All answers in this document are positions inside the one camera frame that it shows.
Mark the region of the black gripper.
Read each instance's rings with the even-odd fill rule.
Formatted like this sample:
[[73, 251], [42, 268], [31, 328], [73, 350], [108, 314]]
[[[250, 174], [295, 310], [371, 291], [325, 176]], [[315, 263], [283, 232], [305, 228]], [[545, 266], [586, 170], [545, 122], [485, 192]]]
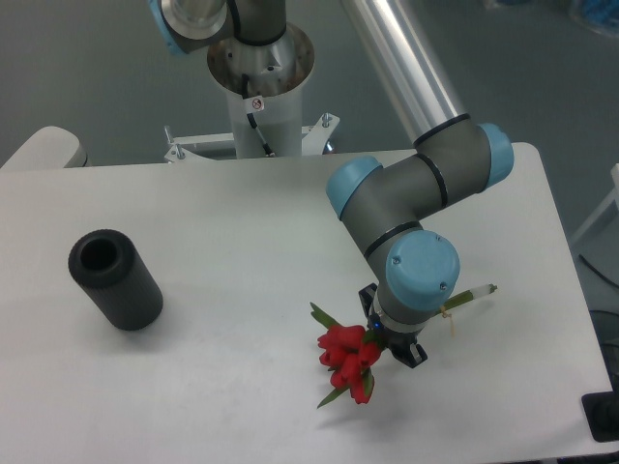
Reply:
[[362, 310], [367, 319], [367, 327], [378, 336], [379, 340], [391, 351], [400, 363], [414, 369], [427, 360], [424, 348], [416, 343], [415, 333], [402, 333], [385, 326], [374, 308], [378, 304], [377, 285], [371, 283], [358, 292]]

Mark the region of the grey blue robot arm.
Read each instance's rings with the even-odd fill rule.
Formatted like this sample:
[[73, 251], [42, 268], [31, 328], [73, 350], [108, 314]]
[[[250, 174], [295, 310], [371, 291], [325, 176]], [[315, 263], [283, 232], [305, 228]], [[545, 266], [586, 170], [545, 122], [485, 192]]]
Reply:
[[[282, 1], [153, 1], [167, 48], [207, 52], [228, 100], [240, 159], [320, 153], [303, 132], [301, 89], [314, 65], [308, 36]], [[360, 298], [372, 335], [410, 367], [426, 353], [417, 337], [447, 302], [458, 274], [455, 248], [422, 220], [504, 180], [515, 161], [509, 137], [476, 125], [459, 103], [410, 6], [346, 1], [343, 8], [405, 127], [414, 154], [391, 166], [363, 156], [327, 183], [330, 203], [376, 282]]]

